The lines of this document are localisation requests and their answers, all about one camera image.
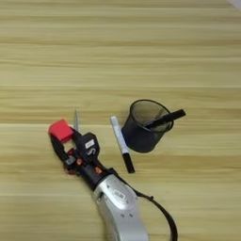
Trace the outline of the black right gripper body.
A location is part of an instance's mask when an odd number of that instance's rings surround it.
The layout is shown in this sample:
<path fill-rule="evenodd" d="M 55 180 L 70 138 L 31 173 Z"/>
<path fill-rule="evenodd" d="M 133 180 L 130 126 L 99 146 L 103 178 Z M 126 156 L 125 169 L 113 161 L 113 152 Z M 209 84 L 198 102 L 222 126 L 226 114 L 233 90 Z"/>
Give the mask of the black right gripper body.
<path fill-rule="evenodd" d="M 114 169 L 107 169 L 98 159 L 99 150 L 91 148 L 89 151 L 80 153 L 71 148 L 67 155 L 69 158 L 64 162 L 64 168 L 69 174 L 80 176 L 91 190 L 94 190 L 107 176 L 116 174 Z"/>

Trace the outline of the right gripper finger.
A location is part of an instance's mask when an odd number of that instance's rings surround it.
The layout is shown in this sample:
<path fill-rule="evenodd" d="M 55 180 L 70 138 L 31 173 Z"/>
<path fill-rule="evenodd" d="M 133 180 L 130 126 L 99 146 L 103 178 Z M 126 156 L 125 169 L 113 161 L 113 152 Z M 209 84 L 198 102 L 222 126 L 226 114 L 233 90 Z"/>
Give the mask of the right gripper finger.
<path fill-rule="evenodd" d="M 50 138 L 51 138 L 51 143 L 54 148 L 54 151 L 56 155 L 59 157 L 59 159 L 63 163 L 70 164 L 72 160 L 65 152 L 63 144 L 53 135 L 50 135 Z"/>
<path fill-rule="evenodd" d="M 82 138 L 82 135 L 72 127 L 72 141 L 77 143 Z"/>

